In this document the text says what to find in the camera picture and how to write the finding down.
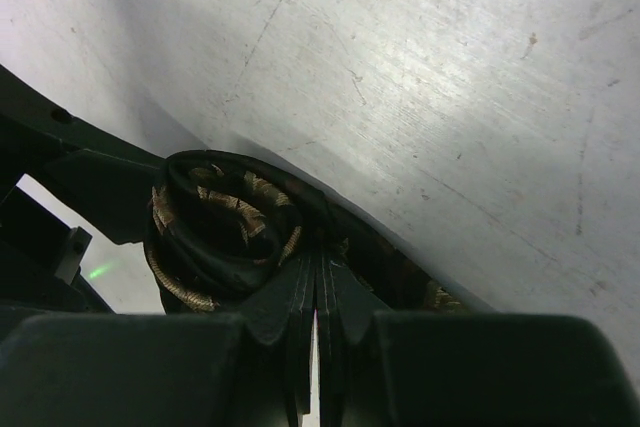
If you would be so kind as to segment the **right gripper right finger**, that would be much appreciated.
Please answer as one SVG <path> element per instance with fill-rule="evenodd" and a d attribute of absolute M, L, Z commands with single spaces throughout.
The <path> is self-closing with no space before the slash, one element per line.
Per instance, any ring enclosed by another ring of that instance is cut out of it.
<path fill-rule="evenodd" d="M 315 257 L 324 426 L 635 426 L 613 347 L 575 317 L 389 308 Z"/>

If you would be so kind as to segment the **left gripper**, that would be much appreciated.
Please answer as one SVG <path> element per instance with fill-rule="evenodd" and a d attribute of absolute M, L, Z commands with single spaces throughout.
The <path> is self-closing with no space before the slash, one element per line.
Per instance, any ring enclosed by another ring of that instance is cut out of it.
<path fill-rule="evenodd" d="M 92 236 L 24 192 L 24 174 L 113 243 L 143 240 L 163 159 L 70 114 L 1 68 L 1 313 L 108 313 L 81 276 Z"/>

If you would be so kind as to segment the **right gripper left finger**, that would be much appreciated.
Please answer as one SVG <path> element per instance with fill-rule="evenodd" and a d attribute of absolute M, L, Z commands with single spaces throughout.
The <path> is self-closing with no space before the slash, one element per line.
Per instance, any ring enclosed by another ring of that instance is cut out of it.
<path fill-rule="evenodd" d="M 297 262 L 238 310 L 95 314 L 1 256 L 5 426 L 296 426 L 310 407 L 313 275 Z"/>

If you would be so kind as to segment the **black gold floral tie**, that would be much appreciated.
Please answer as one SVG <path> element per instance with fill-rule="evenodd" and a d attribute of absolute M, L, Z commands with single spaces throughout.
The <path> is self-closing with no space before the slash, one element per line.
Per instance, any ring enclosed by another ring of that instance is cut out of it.
<path fill-rule="evenodd" d="M 252 157 L 213 150 L 168 157 L 148 211 L 144 254 L 167 313 L 230 310 L 317 246 L 392 308 L 468 310 L 363 217 Z"/>

